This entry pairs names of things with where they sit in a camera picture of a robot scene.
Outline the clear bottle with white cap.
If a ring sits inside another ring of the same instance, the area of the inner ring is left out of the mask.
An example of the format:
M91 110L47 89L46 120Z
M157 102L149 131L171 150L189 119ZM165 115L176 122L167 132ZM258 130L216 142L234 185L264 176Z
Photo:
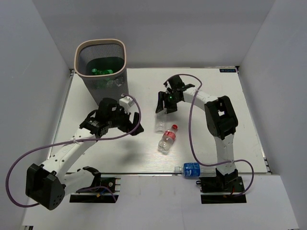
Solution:
M164 132L166 125L166 113L161 111L155 115L155 132Z

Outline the green bottle with green cap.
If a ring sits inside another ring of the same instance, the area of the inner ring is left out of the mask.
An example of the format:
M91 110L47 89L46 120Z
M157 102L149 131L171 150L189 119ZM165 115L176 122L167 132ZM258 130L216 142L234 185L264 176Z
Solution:
M100 70L100 71L99 71L99 74L100 74L100 75L113 74L113 70L111 70L111 69Z

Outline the green bottle bin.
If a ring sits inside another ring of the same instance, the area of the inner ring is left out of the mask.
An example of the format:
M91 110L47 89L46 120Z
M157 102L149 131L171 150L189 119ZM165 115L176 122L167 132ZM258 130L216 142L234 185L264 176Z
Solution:
M98 75L98 74L99 74L99 70L97 70L97 69L92 69L92 73L93 73L94 75Z

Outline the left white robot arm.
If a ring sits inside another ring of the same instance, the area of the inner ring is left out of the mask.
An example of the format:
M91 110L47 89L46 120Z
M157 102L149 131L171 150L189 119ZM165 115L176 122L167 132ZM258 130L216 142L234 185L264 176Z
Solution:
M68 170L90 147L105 140L103 136L110 129L117 128L124 136L143 132L141 111L135 112L130 120L130 108L134 105L138 105L137 101L127 94L119 101L104 98L81 122L72 138L60 143L58 152L40 165L33 163L27 169L25 194L48 210L54 210L71 193L107 190L101 184L99 170L90 166L71 174Z

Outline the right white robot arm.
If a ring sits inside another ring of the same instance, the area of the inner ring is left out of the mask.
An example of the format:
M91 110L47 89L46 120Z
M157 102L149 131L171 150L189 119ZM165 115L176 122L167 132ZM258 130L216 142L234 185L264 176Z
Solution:
M233 140L238 126L238 119L228 96L216 97L201 91L202 82L197 77L184 74L184 76L195 78L199 87L193 84L185 84L181 74L173 75L164 82L166 91L158 93L156 113L163 110L167 114L177 111L179 102L190 103L188 136L192 155L195 161L205 167L215 167L216 186L222 191L228 191L238 178L238 170L234 160ZM196 106L204 111L207 128L214 137L216 144L217 163L201 163L195 154L192 134L191 120L193 107Z

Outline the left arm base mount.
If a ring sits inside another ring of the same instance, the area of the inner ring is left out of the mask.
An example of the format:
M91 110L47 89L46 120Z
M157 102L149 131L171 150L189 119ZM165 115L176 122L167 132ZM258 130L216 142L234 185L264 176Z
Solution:
M100 181L89 191L77 192L70 195L70 203L84 204L114 204L120 193L119 177L101 177Z

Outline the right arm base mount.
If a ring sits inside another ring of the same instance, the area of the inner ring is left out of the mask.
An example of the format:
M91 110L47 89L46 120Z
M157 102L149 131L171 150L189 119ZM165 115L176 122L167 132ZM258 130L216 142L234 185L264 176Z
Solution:
M241 176L227 184L225 188L222 188L216 181L216 177L200 177L196 185L200 187L202 204L243 204L247 202L246 195L237 196L245 190Z

